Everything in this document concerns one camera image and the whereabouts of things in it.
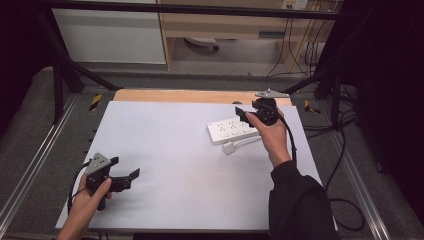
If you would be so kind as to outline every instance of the power strip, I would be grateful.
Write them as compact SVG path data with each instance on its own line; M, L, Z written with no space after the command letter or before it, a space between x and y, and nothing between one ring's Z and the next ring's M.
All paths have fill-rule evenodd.
M239 117L208 123L208 129L213 146L259 135L256 128L241 122Z

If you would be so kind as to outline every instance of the metal rail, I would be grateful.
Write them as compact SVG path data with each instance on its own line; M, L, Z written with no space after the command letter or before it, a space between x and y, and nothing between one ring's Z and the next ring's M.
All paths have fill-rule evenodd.
M78 99L78 94L72 94L68 99L64 114L59 122L53 125L32 159L30 165L28 166L25 173L22 175L21 180L16 186L15 190L9 197L7 203L4 205L3 209L0 212L0 239L3 238L3 235L6 233L7 228L12 222L13 217L21 206L26 194L28 193L32 183L34 182L35 177L43 166L44 161L46 160L50 150L52 149L57 137L62 131L66 121L71 115L72 109Z
M332 124L330 120L330 111L328 107L322 102L318 102L321 112L328 124ZM338 150L342 151L343 140L340 133L333 131L333 138L337 144ZM349 150L346 148L344 156L342 159L343 167L346 170L346 174L349 177L349 180L352 184L353 190L355 191L356 197L358 198L359 204L361 205L362 211L368 221L368 225L371 229L374 238L377 240L389 240L390 235L386 229L386 225L378 213L378 209L372 200L368 189L362 180L361 175L358 172L358 169L355 166L355 163L349 153Z
M297 11L267 8L243 8L243 7L218 7L196 6L175 4L148 4L148 3L118 3L118 2L95 2L95 1L69 1L69 0L40 0L36 4L57 9L79 9L96 11L119 11L119 12L153 12L153 13L181 13L201 15L228 15L228 16L251 16L271 18L295 18L295 19L321 19L321 20L352 20L359 14L340 12L317 12Z

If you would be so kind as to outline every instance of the white cabinet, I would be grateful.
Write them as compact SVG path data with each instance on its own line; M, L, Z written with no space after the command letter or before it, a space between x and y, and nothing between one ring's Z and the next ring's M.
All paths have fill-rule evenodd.
M156 3L155 0L99 2ZM165 64L157 13L53 9L71 58L78 62Z

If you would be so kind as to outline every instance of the person's right hand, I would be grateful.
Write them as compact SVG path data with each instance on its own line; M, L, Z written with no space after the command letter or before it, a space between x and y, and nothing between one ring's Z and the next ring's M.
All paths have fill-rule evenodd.
M281 120L271 126L267 126L251 113L246 113L246 117L261 135L262 142L268 151L269 159L274 168L283 162L291 160L287 149L287 130Z

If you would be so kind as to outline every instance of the person's hand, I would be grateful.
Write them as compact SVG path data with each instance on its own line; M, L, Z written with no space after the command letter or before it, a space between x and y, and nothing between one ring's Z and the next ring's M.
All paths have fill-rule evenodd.
M246 113L249 122L256 127L259 135L262 137L262 142L265 149L268 151L269 159L272 166L275 168L283 162L291 160L287 149L287 131L281 120L275 124L267 126L261 122L255 115Z
M83 234L88 228L88 225L96 213L97 206L100 200L106 196L110 199L111 194L108 193L112 180L106 179L97 191L91 196L86 188L86 178L84 174L81 177L78 191L79 192L74 199L71 211L62 230L57 236L58 240L63 239L81 239Z

